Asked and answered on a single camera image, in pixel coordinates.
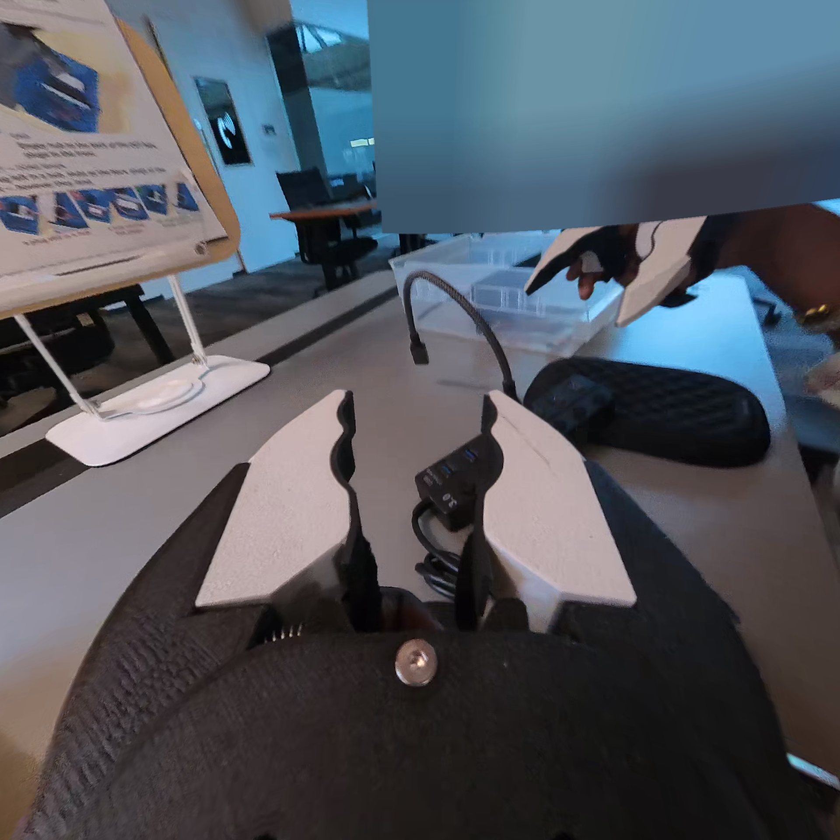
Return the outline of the black office chair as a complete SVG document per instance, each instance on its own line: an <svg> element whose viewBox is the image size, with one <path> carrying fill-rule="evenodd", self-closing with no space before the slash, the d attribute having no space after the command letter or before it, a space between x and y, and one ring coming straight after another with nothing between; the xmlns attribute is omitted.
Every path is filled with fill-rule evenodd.
<svg viewBox="0 0 840 840"><path fill-rule="evenodd" d="M334 197L325 182L321 172L317 168L305 171L277 173L280 189L283 192L288 204L288 210L296 210L308 207L318 207L338 203L350 203L357 201L373 200L369 190L357 184L346 197ZM351 238L356 232L372 228L377 223L375 209L363 213L355 219L345 219L342 222L342 238Z"/></svg>

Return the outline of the black textured wrist pad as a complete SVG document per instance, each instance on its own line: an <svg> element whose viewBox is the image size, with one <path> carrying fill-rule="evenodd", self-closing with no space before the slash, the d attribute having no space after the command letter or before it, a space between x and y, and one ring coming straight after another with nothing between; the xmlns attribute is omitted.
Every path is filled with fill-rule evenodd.
<svg viewBox="0 0 840 840"><path fill-rule="evenodd" d="M735 469L764 460L771 445L758 397L733 381L697 371L573 357L546 365L522 404L542 420L545 394L571 375L614 395L611 422L565 437L577 448L614 448L688 466Z"/></svg>

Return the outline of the small black box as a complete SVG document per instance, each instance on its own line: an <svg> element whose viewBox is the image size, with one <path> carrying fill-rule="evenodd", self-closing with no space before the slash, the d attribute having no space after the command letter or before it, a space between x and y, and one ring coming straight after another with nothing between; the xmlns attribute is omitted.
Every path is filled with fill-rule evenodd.
<svg viewBox="0 0 840 840"><path fill-rule="evenodd" d="M566 437L580 437L614 418L613 393L604 385L573 374L545 394L544 419Z"/></svg>

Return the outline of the person's right hand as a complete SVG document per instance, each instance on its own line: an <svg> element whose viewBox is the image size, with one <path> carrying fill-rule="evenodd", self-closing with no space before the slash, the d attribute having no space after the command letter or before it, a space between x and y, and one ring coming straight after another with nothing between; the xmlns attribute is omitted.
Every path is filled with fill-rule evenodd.
<svg viewBox="0 0 840 840"><path fill-rule="evenodd" d="M839 216L829 209L807 203L740 213L710 252L716 260L694 257L675 291L686 292L716 270L743 266L805 329L838 329Z"/></svg>

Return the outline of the black USB hub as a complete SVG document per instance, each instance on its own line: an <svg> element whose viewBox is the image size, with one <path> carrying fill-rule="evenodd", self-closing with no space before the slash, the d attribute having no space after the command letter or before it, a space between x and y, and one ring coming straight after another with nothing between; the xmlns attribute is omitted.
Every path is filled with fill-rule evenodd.
<svg viewBox="0 0 840 840"><path fill-rule="evenodd" d="M420 501L428 501L448 532L475 521L476 505L501 474L501 449L488 435L472 438L415 475Z"/></svg>

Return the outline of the dark wall sign white logo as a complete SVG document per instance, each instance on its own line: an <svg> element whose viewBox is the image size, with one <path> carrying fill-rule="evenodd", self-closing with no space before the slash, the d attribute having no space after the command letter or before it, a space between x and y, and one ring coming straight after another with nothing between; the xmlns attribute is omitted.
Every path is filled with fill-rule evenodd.
<svg viewBox="0 0 840 840"><path fill-rule="evenodd" d="M209 77L195 77L194 83L221 162L227 166L252 165L253 160L228 84Z"/></svg>

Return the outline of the printed instruction sheet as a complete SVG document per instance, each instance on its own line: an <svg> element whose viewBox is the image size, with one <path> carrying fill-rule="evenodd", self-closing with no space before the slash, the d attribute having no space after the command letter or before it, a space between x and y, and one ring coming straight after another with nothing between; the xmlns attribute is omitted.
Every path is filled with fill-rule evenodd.
<svg viewBox="0 0 840 840"><path fill-rule="evenodd" d="M224 235L106 2L1 2L2 277Z"/></svg>

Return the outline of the wooden display board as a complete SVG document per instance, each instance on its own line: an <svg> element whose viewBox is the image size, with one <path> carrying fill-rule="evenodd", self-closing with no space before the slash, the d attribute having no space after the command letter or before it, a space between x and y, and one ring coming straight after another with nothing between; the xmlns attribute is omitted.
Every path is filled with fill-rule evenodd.
<svg viewBox="0 0 840 840"><path fill-rule="evenodd" d="M58 274L2 277L2 317L210 266L228 259L239 247L241 227L236 211L181 93L144 37L123 21L115 19L183 153L188 170L222 225L224 235L197 245L191 254L185 248L175 246L155 247L143 255L112 258L90 267L64 269Z"/></svg>

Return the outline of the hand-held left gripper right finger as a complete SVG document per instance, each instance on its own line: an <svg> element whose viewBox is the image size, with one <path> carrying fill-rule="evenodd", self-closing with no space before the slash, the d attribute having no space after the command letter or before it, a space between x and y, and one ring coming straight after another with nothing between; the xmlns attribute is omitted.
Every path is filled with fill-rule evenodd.
<svg viewBox="0 0 840 840"><path fill-rule="evenodd" d="M570 605L630 608L637 594L581 453L503 392L485 395L475 516L456 582L456 624L472 631L490 601L524 605L551 632Z"/></svg>

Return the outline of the wooden side desk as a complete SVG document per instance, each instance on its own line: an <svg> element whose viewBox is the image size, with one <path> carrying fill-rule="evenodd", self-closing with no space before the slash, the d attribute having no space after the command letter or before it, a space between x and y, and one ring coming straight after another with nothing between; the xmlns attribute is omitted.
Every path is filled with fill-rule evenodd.
<svg viewBox="0 0 840 840"><path fill-rule="evenodd" d="M128 309L134 324L152 351L157 363L163 366L173 362L175 357L163 333L145 306L143 295L142 286L136 283L133 286L103 292L98 295L98 303L101 308L122 303Z"/></svg>

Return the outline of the clear plastic bin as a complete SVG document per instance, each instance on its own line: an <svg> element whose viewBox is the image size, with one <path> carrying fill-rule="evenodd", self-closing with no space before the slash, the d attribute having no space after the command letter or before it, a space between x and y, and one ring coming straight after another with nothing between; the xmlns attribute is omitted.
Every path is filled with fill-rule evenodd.
<svg viewBox="0 0 840 840"><path fill-rule="evenodd" d="M562 273L527 295L532 270L558 233L461 234L400 255L390 260L397 292L402 295L409 274L424 270L463 295L505 350L567 358L614 323L623 288L614 281L600 283L583 301Z"/></svg>

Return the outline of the white board stand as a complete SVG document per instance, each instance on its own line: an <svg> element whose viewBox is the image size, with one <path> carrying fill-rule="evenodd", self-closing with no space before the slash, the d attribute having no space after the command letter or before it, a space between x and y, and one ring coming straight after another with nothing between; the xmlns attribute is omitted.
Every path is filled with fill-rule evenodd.
<svg viewBox="0 0 840 840"><path fill-rule="evenodd" d="M14 315L17 326L79 408L78 414L50 428L45 438L86 467L110 466L135 455L270 373L265 363L209 354L179 277L172 274L167 280L190 340L190 361L102 404L81 396L28 318Z"/></svg>

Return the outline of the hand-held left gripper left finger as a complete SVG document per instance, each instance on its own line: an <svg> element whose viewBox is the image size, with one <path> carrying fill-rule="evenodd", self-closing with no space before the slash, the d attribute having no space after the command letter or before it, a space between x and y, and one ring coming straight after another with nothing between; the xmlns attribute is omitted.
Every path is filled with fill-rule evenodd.
<svg viewBox="0 0 840 840"><path fill-rule="evenodd" d="M364 537L355 471L354 395L332 391L290 420L246 465L195 607L270 607L285 632L336 602L374 632L382 594Z"/></svg>

